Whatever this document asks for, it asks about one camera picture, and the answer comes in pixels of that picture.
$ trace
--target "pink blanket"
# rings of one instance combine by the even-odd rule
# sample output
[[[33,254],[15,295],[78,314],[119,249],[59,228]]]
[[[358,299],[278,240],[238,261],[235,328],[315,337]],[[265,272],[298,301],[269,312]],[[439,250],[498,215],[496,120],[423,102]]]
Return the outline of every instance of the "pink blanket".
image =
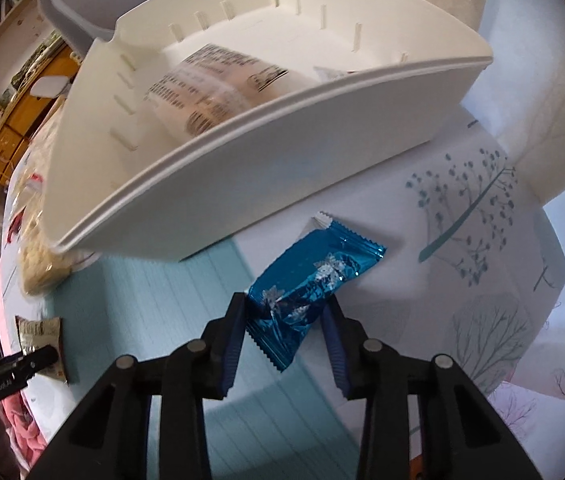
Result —
[[[12,354],[11,341],[7,330],[5,305],[3,303],[2,286],[0,279],[0,345],[5,355]],[[10,435],[12,445],[24,457],[29,467],[33,466],[38,457],[47,447],[47,442],[40,433],[38,424],[29,410],[26,399],[21,392],[7,397],[2,401],[5,424],[8,425],[7,433]]]

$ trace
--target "blue foil packet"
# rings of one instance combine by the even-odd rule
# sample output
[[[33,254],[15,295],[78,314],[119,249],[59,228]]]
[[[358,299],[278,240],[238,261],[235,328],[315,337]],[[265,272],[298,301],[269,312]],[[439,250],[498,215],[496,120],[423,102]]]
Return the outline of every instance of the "blue foil packet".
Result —
[[[265,269],[247,291],[246,330],[278,370],[293,361],[325,300],[378,263],[386,248],[320,213],[316,228]]]

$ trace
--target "white bin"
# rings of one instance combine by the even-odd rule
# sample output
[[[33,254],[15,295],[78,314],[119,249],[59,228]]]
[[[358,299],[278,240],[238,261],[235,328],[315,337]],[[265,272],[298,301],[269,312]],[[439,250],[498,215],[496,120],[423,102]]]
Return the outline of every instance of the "white bin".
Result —
[[[175,147],[141,138],[136,103],[207,43],[317,80]],[[492,61],[424,0],[148,0],[89,51],[44,195],[56,250],[181,259],[430,140]]]

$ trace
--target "silver screw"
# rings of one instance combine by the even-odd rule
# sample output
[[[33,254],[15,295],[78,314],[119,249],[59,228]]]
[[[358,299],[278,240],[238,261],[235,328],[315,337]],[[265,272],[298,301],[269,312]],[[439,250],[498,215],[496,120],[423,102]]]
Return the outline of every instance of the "silver screw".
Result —
[[[202,339],[193,339],[192,341],[189,341],[189,343],[187,343],[187,349],[190,352],[202,352],[206,348],[207,343],[205,343],[205,341],[203,341]]]
[[[367,339],[363,343],[363,348],[368,352],[380,352],[383,349],[383,343],[377,339]]]
[[[136,359],[134,359],[133,355],[121,355],[116,360],[116,366],[120,370],[127,370],[133,366],[134,362],[136,362]]]
[[[437,355],[434,359],[434,363],[438,368],[444,368],[447,370],[453,366],[453,359],[445,354]]]

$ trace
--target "white wall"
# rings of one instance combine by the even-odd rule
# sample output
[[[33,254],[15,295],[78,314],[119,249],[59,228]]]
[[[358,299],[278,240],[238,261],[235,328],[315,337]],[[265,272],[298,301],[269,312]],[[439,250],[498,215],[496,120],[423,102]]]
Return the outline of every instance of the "white wall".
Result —
[[[38,13],[37,0],[23,10],[0,37],[0,96],[8,88],[11,78],[38,45],[53,31],[53,25]]]

